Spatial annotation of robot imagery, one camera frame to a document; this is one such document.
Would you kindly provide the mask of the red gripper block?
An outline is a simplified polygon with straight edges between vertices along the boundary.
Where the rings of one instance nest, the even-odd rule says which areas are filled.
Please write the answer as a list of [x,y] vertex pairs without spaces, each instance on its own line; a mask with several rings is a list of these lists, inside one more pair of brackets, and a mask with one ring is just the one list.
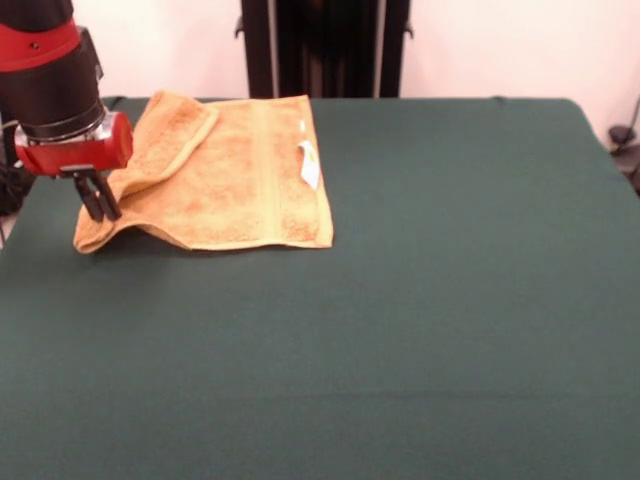
[[125,113],[107,112],[95,129],[56,142],[32,140],[18,127],[14,143],[18,159],[35,175],[55,177],[94,169],[90,172],[90,179],[97,188],[97,194],[84,175],[73,175],[76,191],[89,217],[95,222],[101,222],[104,217],[109,220],[121,217],[107,178],[98,171],[125,168],[132,156],[133,130]]

